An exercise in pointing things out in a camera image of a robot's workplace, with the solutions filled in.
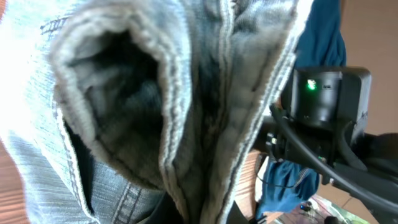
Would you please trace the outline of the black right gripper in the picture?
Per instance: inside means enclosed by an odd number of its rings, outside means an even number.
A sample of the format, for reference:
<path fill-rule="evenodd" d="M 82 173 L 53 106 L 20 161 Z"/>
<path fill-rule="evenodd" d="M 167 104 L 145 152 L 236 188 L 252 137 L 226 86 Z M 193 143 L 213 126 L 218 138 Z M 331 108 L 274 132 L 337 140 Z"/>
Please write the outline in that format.
<path fill-rule="evenodd" d="M 275 160 L 312 164 L 314 157 L 324 164 L 339 158 L 335 134 L 330 129 L 308 126 L 283 117 L 278 123 L 265 116 L 252 123 L 252 147 Z"/>

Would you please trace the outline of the light blue denim shorts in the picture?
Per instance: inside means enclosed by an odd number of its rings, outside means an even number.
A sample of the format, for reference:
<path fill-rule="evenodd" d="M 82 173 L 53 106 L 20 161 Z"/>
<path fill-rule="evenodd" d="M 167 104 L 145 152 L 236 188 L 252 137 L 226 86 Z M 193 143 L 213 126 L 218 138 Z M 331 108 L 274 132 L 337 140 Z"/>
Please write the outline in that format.
<path fill-rule="evenodd" d="M 1 139 L 31 223 L 228 223 L 308 0 L 9 0 Z"/>

